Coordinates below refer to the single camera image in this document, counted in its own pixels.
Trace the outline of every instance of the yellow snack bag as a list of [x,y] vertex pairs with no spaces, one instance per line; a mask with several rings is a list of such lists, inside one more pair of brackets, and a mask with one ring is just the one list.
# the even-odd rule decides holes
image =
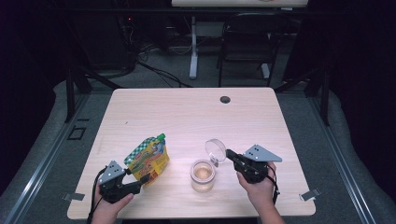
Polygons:
[[124,164],[128,166],[137,180],[146,174],[150,174],[146,185],[154,182],[168,162],[169,156],[166,152],[165,134],[163,133],[157,137],[147,138],[124,160]]

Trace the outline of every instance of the glass jar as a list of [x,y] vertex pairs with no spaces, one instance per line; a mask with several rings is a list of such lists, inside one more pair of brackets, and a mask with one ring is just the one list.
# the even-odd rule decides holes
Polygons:
[[195,161],[190,169],[191,185],[197,192],[205,193],[213,188],[216,167],[225,161],[225,146],[218,139],[210,139],[205,143],[205,149],[210,161]]
[[205,193],[213,188],[216,170],[210,161],[199,160],[190,169],[191,185],[195,191]]

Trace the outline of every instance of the chair leg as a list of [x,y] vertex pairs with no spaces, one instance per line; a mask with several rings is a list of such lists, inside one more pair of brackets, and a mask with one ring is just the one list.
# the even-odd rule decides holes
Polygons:
[[220,63],[220,56],[218,57],[218,64],[216,65],[216,68],[219,69],[219,63]]
[[221,79],[222,79],[222,59],[219,58],[219,87],[221,87]]
[[270,87],[272,74],[274,72],[274,67],[275,67],[275,62],[272,62],[271,63],[271,68],[270,68],[270,75],[268,76],[267,87]]
[[327,69],[324,69],[323,86],[320,100],[320,116],[326,126],[329,126],[328,113],[329,113],[329,86],[330,74]]

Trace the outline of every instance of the table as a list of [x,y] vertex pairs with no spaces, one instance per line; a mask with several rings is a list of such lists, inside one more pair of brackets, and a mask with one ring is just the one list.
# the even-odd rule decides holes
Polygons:
[[[221,96],[231,102],[224,104]],[[120,213],[120,218],[256,217],[258,214],[239,185],[233,163],[217,168],[216,182],[208,193],[191,187],[190,166],[208,159],[205,142],[218,138],[227,148],[243,153],[254,144],[283,159],[276,163],[280,195],[276,208],[282,216],[310,216],[312,201],[300,200],[309,191],[274,91],[270,88],[120,89],[114,91],[92,145],[67,215],[87,218],[92,184],[97,173],[124,158],[143,140],[166,135],[170,161],[155,182]],[[124,183],[135,181],[132,175]]]
[[[306,7],[308,0],[172,0],[172,7]],[[196,20],[191,20],[190,79],[197,78],[198,50],[196,47]],[[264,77],[269,76],[268,65],[262,66]]]

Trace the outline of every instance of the human hand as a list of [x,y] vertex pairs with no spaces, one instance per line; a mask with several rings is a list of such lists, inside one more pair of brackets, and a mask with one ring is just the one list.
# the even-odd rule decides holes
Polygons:
[[94,202],[95,205],[99,204],[93,213],[92,224],[113,224],[119,211],[132,200],[134,195],[128,194],[116,203],[108,203],[105,200],[101,200],[102,195],[100,195],[99,191],[99,184],[97,184]]
[[[269,161],[268,165],[276,170],[273,162]],[[274,179],[275,174],[272,169],[268,169],[268,175]],[[236,173],[239,184],[247,191],[247,196],[259,213],[262,223],[284,223],[282,217],[277,212],[274,202],[274,183],[265,178],[262,182],[249,184],[241,173]]]

